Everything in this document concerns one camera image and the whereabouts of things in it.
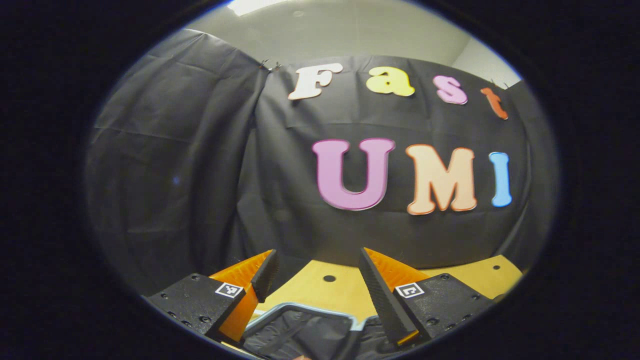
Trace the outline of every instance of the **black cloth backdrop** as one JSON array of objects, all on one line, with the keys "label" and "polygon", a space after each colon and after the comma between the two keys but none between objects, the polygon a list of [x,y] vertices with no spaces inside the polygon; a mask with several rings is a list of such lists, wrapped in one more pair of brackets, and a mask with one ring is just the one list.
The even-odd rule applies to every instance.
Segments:
[{"label": "black cloth backdrop", "polygon": [[[287,99],[298,68],[334,62],[344,70],[320,96]],[[450,67],[391,56],[325,58],[271,72],[259,65],[220,39],[185,29],[154,47],[108,96],[88,148],[88,205],[100,246],[140,293],[268,249],[284,257],[277,283],[309,259],[356,265],[363,246],[419,268],[499,252],[531,263],[530,250],[548,228],[531,224],[550,221],[544,214],[554,199],[540,194],[555,181],[533,181],[532,188],[538,175],[531,159],[554,153],[541,142],[543,132],[531,147],[529,128],[542,120],[531,115],[525,127],[509,91]],[[415,93],[370,91],[368,70],[377,66],[404,70]],[[468,103],[443,102],[432,83],[437,75],[456,78]],[[502,99],[507,121],[494,114],[480,92],[485,87]],[[365,211],[325,203],[312,144],[347,140],[344,186],[360,191],[367,164],[358,144],[374,137],[396,143],[384,199]],[[475,209],[407,213],[415,178],[404,150],[418,143],[432,145],[445,165],[457,147],[474,151]],[[504,208],[491,204],[488,155],[495,151],[509,155],[513,201]],[[526,222],[528,214],[543,215]],[[540,231],[520,231],[522,224]],[[519,245],[531,242],[537,245]]]}]

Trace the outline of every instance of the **foam letter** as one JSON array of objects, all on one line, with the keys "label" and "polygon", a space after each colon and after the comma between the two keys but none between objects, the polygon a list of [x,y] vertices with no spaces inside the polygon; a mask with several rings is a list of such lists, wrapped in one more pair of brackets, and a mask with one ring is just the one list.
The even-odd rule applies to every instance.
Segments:
[{"label": "foam letter", "polygon": [[431,189],[441,211],[449,207],[454,190],[456,198],[451,202],[452,210],[466,211],[476,207],[474,152],[471,149],[458,147],[453,150],[448,169],[430,145],[411,145],[406,148],[406,153],[413,159],[415,167],[415,193],[413,202],[406,208],[409,214],[424,215],[435,210]]},{"label": "foam letter", "polygon": [[498,95],[495,95],[489,88],[484,88],[480,90],[480,92],[486,95],[486,99],[489,100],[489,104],[491,104],[491,109],[493,109],[493,112],[498,115],[500,119],[507,120],[509,118],[507,112],[500,106],[500,97],[498,97]]},{"label": "foam letter", "polygon": [[373,92],[394,93],[400,96],[409,96],[415,92],[415,89],[409,84],[409,76],[398,68],[375,67],[369,70],[369,75],[373,77],[367,80],[367,88]]},{"label": "foam letter", "polygon": [[322,89],[316,88],[316,83],[327,86],[331,82],[334,72],[342,71],[339,63],[301,67],[298,73],[298,84],[296,89],[289,94],[289,100],[306,99],[320,95]]},{"label": "foam letter", "polygon": [[458,80],[438,75],[433,78],[433,84],[438,87],[439,90],[436,94],[438,94],[444,102],[458,105],[467,103],[467,95],[460,88]]},{"label": "foam letter", "polygon": [[367,187],[355,193],[342,184],[342,155],[349,150],[345,140],[329,139],[312,147],[317,155],[317,182],[320,195],[334,208],[365,210],[373,208],[387,191],[388,154],[396,147],[393,140],[371,138],[360,142],[360,149],[367,153]]},{"label": "foam letter", "polygon": [[511,204],[511,194],[509,193],[509,155],[504,152],[492,152],[489,160],[493,163],[495,172],[495,196],[491,203],[496,208],[501,208]]}]

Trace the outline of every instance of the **pink letter u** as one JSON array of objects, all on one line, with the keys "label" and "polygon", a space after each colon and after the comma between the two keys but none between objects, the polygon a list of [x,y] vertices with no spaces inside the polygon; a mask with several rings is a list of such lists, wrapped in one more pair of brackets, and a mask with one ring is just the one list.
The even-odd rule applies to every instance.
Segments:
[{"label": "pink letter u", "polygon": [[353,211],[377,205],[387,191],[388,154],[395,147],[393,140],[385,138],[360,142],[360,149],[367,153],[367,187],[355,193],[342,183],[342,155],[349,150],[349,142],[328,139],[315,143],[312,149],[318,159],[318,190],[324,201],[334,208]]}]

